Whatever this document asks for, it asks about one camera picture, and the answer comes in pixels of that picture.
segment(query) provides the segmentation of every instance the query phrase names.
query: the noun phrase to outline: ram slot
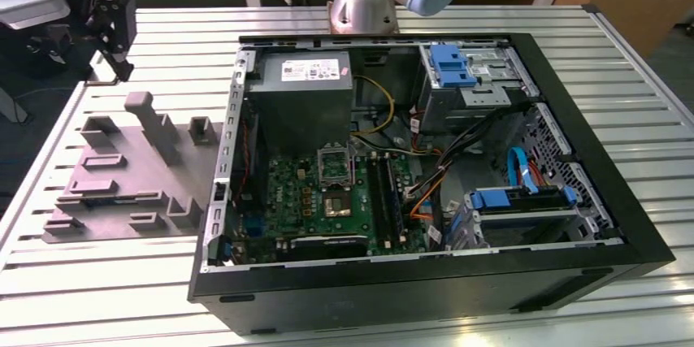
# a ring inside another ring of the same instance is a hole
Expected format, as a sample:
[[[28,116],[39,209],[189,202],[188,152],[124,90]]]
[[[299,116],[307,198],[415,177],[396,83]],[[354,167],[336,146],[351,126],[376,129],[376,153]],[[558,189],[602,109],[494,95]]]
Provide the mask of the ram slot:
[[[398,196],[395,175],[392,174],[391,160],[387,157],[379,160],[379,177],[392,244],[399,245],[402,244],[400,240],[404,238],[404,225],[402,222],[400,197]]]
[[[371,198],[371,212],[372,225],[376,232],[376,241],[384,248],[391,247],[391,235],[388,234],[388,227],[384,221],[384,199],[380,191],[379,166],[376,160],[366,161],[367,164],[367,180],[368,180],[368,195]]]

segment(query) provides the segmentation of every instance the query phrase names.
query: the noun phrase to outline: slatted aluminum table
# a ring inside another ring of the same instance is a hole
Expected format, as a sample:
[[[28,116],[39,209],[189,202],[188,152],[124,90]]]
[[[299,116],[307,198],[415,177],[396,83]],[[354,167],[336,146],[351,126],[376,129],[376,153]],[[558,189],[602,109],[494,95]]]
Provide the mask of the slatted aluminum table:
[[[175,123],[220,120],[240,34],[327,32],[324,8],[137,12],[131,81],[80,85],[0,225],[0,345],[689,345],[694,340],[694,118],[600,14],[579,7],[398,11],[404,33],[532,33],[677,261],[556,311],[241,339],[187,302],[196,237],[45,244],[89,115],[120,125],[129,91]],[[96,76],[108,71],[96,65]]]

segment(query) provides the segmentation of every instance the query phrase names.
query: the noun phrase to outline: white label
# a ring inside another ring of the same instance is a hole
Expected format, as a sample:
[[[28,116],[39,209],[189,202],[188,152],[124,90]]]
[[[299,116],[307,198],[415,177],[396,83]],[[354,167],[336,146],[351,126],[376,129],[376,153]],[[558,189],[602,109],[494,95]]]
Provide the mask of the white label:
[[[281,63],[281,81],[339,80],[338,59],[288,60]]]
[[[451,199],[448,201],[448,205],[446,206],[446,211],[450,213],[454,213],[459,207],[460,207],[460,204]]]
[[[480,75],[480,74],[488,75],[488,68],[484,67],[483,65],[472,65],[472,66],[470,67],[470,70],[471,70],[471,72],[472,72],[474,74],[478,74],[478,75]]]
[[[419,133],[419,120],[416,118],[410,119],[410,130],[412,133]]]
[[[430,230],[427,234],[430,235],[431,239],[436,242],[436,244],[442,243],[442,233],[438,231],[434,225],[430,225]]]

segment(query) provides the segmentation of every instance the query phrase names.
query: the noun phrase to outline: black computer case frame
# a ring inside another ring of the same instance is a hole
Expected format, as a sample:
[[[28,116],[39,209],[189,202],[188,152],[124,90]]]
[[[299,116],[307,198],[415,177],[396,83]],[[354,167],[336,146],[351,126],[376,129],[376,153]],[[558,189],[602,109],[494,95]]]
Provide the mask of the black computer case frame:
[[[674,260],[627,182],[612,163],[550,63],[528,34],[319,36],[346,43],[506,38],[540,90],[575,151],[623,245],[424,256],[398,262],[343,262],[320,267],[259,267],[201,273],[199,241],[188,300],[203,303],[239,334],[324,330],[382,323],[454,319],[558,308],[616,279],[643,275]],[[307,37],[241,37],[243,46]]]

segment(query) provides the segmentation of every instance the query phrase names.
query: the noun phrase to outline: power supply label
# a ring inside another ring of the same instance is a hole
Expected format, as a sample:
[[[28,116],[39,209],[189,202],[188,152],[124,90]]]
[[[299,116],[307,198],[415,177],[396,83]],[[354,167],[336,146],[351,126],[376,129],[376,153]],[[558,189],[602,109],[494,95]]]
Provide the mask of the power supply label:
[[[281,81],[339,80],[338,59],[287,60],[281,63]]]

